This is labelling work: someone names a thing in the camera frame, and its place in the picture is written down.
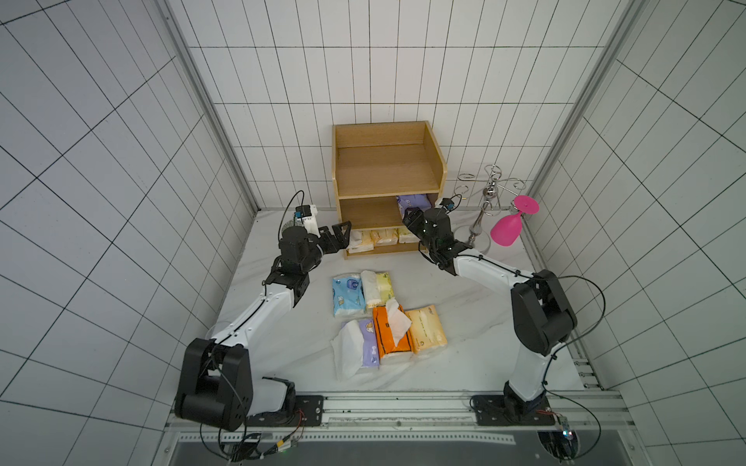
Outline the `blue tissue pack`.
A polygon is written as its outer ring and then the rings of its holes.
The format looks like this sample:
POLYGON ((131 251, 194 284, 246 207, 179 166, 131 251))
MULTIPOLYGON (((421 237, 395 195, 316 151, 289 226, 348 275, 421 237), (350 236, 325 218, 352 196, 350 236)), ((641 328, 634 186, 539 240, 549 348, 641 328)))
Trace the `blue tissue pack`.
POLYGON ((336 318, 347 318, 347 316, 356 316, 365 312, 366 302, 361 275, 337 276, 332 279, 331 285, 333 314, 336 318))

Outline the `white green tissue pack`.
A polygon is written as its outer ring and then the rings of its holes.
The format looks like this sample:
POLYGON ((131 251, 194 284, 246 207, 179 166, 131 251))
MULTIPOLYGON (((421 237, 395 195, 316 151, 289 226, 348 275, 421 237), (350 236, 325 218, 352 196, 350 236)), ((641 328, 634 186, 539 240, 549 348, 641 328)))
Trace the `white green tissue pack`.
POLYGON ((394 287, 388 272, 362 271, 363 296, 367 309, 385 307, 394 299, 394 287))

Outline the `orange tissue box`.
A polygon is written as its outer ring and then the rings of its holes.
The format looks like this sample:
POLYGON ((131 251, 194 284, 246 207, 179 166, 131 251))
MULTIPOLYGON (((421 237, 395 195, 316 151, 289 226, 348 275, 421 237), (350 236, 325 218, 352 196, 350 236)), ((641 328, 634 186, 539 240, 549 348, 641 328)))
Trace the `orange tissue box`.
POLYGON ((409 338, 411 320, 396 299, 373 310, 373 324, 381 365, 404 363, 413 356, 409 338))

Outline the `purple white tissue pack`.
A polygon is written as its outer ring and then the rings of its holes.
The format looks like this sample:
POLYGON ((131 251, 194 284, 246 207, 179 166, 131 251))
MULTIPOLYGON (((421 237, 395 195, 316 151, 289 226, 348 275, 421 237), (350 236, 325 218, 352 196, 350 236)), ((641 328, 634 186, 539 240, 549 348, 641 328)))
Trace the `purple white tissue pack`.
POLYGON ((336 377, 340 381, 376 372, 380 355, 372 318, 350 320, 331 340, 336 377))

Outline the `beige tissue pack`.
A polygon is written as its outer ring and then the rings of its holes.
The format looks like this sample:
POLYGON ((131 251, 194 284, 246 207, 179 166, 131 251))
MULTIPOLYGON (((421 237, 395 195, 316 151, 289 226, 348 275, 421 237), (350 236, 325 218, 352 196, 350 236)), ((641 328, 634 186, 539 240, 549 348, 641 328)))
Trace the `beige tissue pack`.
POLYGON ((411 320, 408 336, 415 356, 425 357, 448 346, 447 336, 434 305, 405 311, 404 314, 411 320))

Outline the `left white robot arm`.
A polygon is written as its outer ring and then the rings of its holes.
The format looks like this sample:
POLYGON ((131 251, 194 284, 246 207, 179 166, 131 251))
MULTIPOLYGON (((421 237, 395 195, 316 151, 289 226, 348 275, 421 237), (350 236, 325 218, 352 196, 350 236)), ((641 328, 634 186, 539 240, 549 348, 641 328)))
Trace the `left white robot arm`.
POLYGON ((253 374, 251 356, 270 327, 293 310, 324 256, 349 247, 349 221, 316 230, 295 223, 280 234, 280 254, 262 282, 258 298, 225 328, 186 347, 174 414, 233 432, 259 421, 296 417, 295 384, 253 374))

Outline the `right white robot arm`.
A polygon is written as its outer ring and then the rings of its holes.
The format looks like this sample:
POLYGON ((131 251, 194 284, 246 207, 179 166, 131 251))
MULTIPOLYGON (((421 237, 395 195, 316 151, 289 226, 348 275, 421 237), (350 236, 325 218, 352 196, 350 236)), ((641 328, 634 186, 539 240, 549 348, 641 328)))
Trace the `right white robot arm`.
POLYGON ((560 278, 549 270, 522 272, 493 261, 456 239, 444 208, 408 208, 404 226, 425 246, 439 269, 509 298, 520 347, 502 394, 470 399, 480 425, 548 425, 546 379, 557 353, 577 326, 560 278))

